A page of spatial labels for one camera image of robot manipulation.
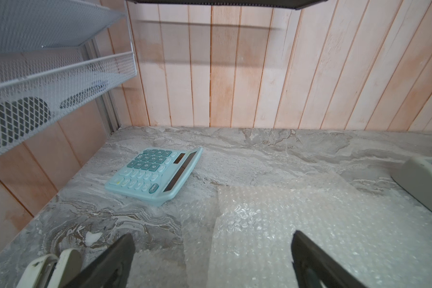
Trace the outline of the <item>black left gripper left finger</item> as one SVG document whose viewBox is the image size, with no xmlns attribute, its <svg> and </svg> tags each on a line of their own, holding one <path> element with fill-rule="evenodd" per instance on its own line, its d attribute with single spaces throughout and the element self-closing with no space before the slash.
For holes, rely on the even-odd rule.
<svg viewBox="0 0 432 288">
<path fill-rule="evenodd" d="M 82 272 L 69 281 L 66 288 L 124 288 L 136 251 L 132 234 L 121 236 Z"/>
</svg>

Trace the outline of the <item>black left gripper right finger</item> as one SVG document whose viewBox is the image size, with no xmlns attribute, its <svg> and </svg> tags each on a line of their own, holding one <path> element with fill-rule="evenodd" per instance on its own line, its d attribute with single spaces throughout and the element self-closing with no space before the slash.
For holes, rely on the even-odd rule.
<svg viewBox="0 0 432 288">
<path fill-rule="evenodd" d="M 300 230 L 293 235 L 291 252 L 292 265 L 300 288 L 365 286 Z"/>
</svg>

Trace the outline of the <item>clear bubble wrap sheet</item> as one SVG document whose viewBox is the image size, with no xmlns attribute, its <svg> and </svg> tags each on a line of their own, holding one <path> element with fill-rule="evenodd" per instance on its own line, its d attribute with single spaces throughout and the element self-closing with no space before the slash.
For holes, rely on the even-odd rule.
<svg viewBox="0 0 432 288">
<path fill-rule="evenodd" d="M 408 195 L 336 174 L 282 186 L 222 186 L 171 207 L 182 244 L 140 250 L 130 288 L 295 288 L 302 232 L 369 288 L 432 288 L 432 213 Z"/>
</svg>

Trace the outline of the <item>light blue desk calculator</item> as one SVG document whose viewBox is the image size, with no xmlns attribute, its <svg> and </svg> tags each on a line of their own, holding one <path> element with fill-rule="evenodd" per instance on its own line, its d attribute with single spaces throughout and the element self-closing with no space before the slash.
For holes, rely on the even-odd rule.
<svg viewBox="0 0 432 288">
<path fill-rule="evenodd" d="M 104 185 L 111 193 L 162 206 L 181 190 L 204 149 L 170 150 L 147 148 L 133 157 Z"/>
</svg>

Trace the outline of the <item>white mesh wall shelf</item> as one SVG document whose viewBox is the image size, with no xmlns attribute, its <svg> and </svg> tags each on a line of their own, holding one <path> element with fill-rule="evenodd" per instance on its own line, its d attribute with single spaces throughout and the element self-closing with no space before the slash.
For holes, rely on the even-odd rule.
<svg viewBox="0 0 432 288">
<path fill-rule="evenodd" d="M 0 156 L 135 77 L 132 50 L 84 55 L 125 19 L 89 1 L 0 1 Z"/>
</svg>

